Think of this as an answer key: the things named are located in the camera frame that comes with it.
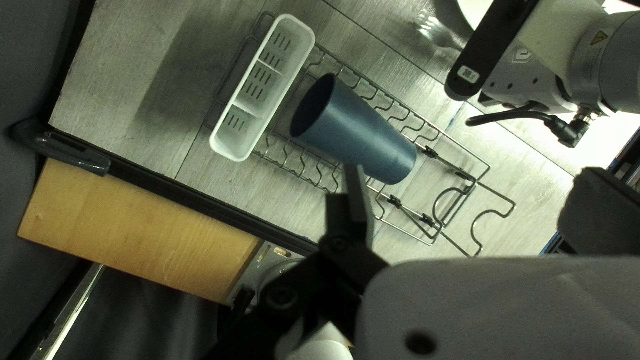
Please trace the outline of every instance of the gray fabric surface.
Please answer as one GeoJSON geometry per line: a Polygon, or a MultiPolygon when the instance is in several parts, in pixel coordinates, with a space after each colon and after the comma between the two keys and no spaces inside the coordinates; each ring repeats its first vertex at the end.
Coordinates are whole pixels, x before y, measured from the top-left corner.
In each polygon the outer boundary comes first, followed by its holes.
{"type": "Polygon", "coordinates": [[[0,1],[0,359],[40,314],[77,258],[16,236],[36,179],[36,154],[11,141],[49,90],[70,0],[0,1]]]}
{"type": "Polygon", "coordinates": [[[108,268],[56,359],[200,359],[216,341],[216,315],[213,302],[108,268]]]}

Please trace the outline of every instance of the black handle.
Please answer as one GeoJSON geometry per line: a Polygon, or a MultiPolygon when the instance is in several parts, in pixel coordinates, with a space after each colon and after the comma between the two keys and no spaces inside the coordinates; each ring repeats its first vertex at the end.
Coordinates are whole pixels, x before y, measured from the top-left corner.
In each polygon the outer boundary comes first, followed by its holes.
{"type": "Polygon", "coordinates": [[[109,158],[91,149],[79,150],[51,137],[46,124],[37,118],[26,119],[13,126],[15,140],[35,152],[69,165],[105,176],[111,166],[109,158]]]}
{"type": "Polygon", "coordinates": [[[472,97],[516,37],[538,0],[493,0],[453,65],[445,91],[454,100],[472,97]]]}

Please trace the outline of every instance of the blue plastic cup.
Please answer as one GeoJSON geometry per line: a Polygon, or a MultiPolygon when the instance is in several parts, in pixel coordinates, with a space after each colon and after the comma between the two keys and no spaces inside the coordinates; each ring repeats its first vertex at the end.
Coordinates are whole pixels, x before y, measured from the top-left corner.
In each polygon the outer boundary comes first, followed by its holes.
{"type": "Polygon", "coordinates": [[[334,74],[319,78],[300,101],[289,133],[296,141],[365,174],[397,184],[411,172],[415,145],[334,74]]]}

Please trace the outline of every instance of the cup rim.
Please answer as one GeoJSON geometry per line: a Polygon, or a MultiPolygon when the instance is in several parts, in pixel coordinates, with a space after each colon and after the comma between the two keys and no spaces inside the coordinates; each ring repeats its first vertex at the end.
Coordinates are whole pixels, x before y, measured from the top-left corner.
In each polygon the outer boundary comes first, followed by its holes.
{"type": "Polygon", "coordinates": [[[336,79],[335,74],[329,72],[311,85],[293,114],[289,135],[292,137],[300,136],[316,123],[329,104],[335,89],[336,79]]]}

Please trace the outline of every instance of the yellow warning sticker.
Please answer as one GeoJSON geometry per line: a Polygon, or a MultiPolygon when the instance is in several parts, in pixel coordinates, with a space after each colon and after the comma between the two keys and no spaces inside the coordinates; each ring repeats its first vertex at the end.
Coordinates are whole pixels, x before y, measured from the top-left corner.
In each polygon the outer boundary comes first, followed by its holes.
{"type": "Polygon", "coordinates": [[[598,33],[596,33],[596,36],[593,37],[593,40],[591,41],[591,45],[595,45],[606,38],[608,38],[607,34],[603,33],[602,31],[598,31],[598,33]]]}

